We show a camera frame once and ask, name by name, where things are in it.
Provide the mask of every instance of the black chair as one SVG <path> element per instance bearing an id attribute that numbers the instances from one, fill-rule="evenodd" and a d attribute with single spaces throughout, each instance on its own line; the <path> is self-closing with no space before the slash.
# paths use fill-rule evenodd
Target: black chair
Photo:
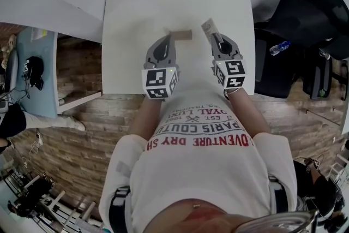
<path id="1" fill-rule="evenodd" d="M 332 73 L 331 60 L 320 56 L 319 49 L 335 59 L 348 58 L 348 35 L 349 10 L 343 0 L 280 0 L 269 21 L 255 24 L 255 92 L 287 98 L 299 76 L 313 99 L 328 96 L 333 77 L 347 85 L 347 78 Z M 291 46 L 272 57 L 270 47 L 284 40 Z"/>

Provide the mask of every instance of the beige pants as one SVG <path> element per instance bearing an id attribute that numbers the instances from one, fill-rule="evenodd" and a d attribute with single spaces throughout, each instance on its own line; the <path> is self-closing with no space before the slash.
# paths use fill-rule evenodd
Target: beige pants
<path id="1" fill-rule="evenodd" d="M 75 128 L 76 121 L 69 116 L 58 116 L 56 118 L 41 117 L 23 112 L 26 117 L 26 128 L 46 128 L 46 127 L 70 127 Z"/>

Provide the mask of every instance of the white t-shirt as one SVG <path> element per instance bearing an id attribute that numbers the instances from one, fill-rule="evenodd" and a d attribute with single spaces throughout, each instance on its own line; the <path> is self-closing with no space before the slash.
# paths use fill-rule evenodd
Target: white t-shirt
<path id="1" fill-rule="evenodd" d="M 268 174 L 284 185 L 289 210 L 296 209 L 296 174 L 285 137 L 259 133 L 252 139 L 216 93 L 186 93 L 168 102 L 162 115 L 149 142 L 127 135 L 116 145 L 99 207 L 106 225 L 115 190 L 124 185 L 131 189 L 136 233 L 183 199 L 204 200 L 230 214 L 266 216 Z"/>

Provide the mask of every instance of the glasses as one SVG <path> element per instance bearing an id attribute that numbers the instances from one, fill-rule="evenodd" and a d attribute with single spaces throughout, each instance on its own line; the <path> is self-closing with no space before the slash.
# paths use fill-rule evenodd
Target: glasses
<path id="1" fill-rule="evenodd" d="M 315 233 L 317 215 L 318 210 L 277 213 L 243 223 L 234 233 Z"/>

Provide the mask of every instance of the plastic water bottle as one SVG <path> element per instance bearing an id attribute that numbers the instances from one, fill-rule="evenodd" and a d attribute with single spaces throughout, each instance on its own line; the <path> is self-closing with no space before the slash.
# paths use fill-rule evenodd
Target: plastic water bottle
<path id="1" fill-rule="evenodd" d="M 286 50 L 291 45 L 290 41 L 283 41 L 279 45 L 272 46 L 269 51 L 272 56 L 277 55 L 279 52 Z"/>

